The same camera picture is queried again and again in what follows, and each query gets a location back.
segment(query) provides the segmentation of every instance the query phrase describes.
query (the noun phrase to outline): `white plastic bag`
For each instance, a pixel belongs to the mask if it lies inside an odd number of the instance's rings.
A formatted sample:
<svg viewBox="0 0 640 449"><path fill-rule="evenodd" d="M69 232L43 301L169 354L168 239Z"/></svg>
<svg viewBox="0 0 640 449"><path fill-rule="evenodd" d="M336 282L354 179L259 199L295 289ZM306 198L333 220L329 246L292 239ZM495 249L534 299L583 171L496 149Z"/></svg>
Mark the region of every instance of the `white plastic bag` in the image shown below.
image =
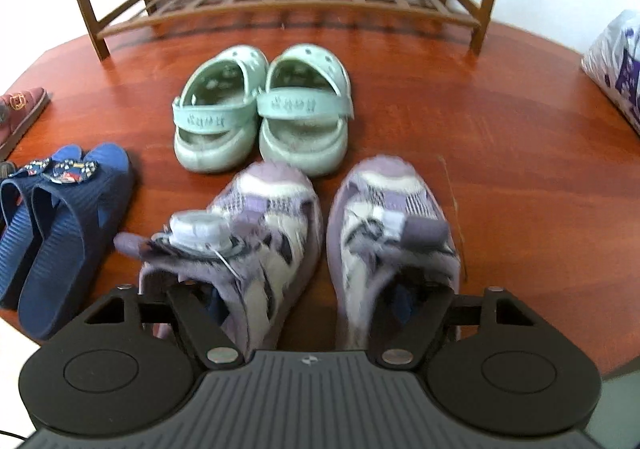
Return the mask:
<svg viewBox="0 0 640 449"><path fill-rule="evenodd" d="M585 53L582 69L640 134L640 12L615 18Z"/></svg>

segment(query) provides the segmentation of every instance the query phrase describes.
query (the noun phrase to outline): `metal screw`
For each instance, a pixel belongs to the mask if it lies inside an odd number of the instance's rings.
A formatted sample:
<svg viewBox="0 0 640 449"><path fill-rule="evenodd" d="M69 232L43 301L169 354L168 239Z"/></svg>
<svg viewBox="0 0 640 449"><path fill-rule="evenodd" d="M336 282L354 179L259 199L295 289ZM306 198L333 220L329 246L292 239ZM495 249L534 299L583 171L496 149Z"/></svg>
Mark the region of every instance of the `metal screw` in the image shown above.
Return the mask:
<svg viewBox="0 0 640 449"><path fill-rule="evenodd" d="M212 348L207 352L207 358L215 364L229 364L234 362L240 353L233 348Z"/></svg>
<svg viewBox="0 0 640 449"><path fill-rule="evenodd" d="M408 352L407 350L386 350L386 352L382 354L382 360L387 364L391 364L394 366L409 364L413 359L414 354L412 352Z"/></svg>

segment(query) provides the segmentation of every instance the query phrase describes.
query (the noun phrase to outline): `blue slipper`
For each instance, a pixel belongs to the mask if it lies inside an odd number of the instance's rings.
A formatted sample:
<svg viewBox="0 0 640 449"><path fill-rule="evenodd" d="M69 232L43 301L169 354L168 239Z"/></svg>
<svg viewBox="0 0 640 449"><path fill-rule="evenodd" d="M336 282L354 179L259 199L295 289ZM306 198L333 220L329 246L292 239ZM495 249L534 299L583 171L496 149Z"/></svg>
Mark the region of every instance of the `blue slipper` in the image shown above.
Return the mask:
<svg viewBox="0 0 640 449"><path fill-rule="evenodd" d="M51 156L53 160L80 159L82 150L67 145ZM38 253L42 238L31 210L31 191L42 181L39 176L8 178L0 184L0 207L6 227L0 228L0 307L15 310L24 279Z"/></svg>
<svg viewBox="0 0 640 449"><path fill-rule="evenodd" d="M97 164L91 178L41 180L31 195L43 241L20 294L18 317L35 339L48 339L81 307L133 190L129 157L120 146L99 145L82 162Z"/></svg>

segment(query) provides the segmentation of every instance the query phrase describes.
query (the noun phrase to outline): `gray surface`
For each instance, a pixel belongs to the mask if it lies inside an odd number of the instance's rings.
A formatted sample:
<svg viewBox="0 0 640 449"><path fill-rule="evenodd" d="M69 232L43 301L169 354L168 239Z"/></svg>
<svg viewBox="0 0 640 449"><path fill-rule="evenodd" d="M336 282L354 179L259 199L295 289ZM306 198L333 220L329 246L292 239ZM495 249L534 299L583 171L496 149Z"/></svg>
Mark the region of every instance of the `gray surface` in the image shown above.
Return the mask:
<svg viewBox="0 0 640 449"><path fill-rule="evenodd" d="M258 352L244 368L210 373L193 399L161 425L111 440L39 431L24 449L595 449L580 433L497 439L441 413L409 373L386 371L363 352Z"/></svg>

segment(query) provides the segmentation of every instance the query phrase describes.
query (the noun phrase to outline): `purple pull tab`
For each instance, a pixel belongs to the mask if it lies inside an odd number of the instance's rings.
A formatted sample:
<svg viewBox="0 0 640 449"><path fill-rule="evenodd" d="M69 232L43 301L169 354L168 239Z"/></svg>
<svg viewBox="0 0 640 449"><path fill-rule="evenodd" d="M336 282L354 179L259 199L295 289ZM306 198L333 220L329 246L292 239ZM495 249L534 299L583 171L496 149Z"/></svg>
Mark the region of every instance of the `purple pull tab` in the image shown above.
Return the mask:
<svg viewBox="0 0 640 449"><path fill-rule="evenodd" d="M440 249L449 239L449 223L422 216L408 216L404 222L400 246L408 251Z"/></svg>

